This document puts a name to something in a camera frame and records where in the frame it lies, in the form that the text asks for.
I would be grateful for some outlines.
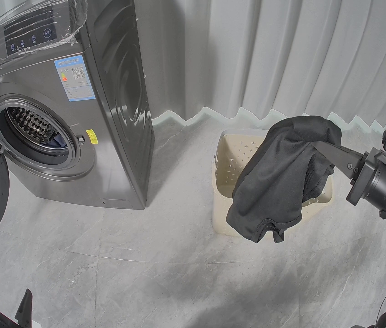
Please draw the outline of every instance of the blue label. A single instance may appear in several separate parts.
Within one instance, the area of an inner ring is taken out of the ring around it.
[[[82,55],[58,59],[55,67],[69,101],[96,99]]]

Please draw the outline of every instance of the qr code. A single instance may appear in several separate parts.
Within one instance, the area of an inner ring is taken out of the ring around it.
[[[73,77],[75,79],[85,78],[85,73],[84,73],[84,67],[83,66],[72,68],[71,71],[72,71]]]

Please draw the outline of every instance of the control panel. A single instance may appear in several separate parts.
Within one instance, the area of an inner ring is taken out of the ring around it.
[[[45,7],[3,27],[8,56],[27,47],[56,39],[53,7]]]
[[[70,36],[69,0],[28,6],[0,24],[0,65]]]

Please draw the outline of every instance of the yellow warning sticker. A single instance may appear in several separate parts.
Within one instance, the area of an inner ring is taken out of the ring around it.
[[[93,144],[93,145],[97,145],[99,142],[97,141],[97,136],[96,134],[94,133],[94,131],[92,129],[90,130],[86,130],[87,134],[88,134],[88,137],[90,138],[90,142]]]

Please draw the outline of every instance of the plastic wrap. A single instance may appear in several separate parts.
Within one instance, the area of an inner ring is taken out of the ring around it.
[[[7,18],[0,21],[0,65],[76,43],[76,33],[87,20],[87,0],[49,0]]]

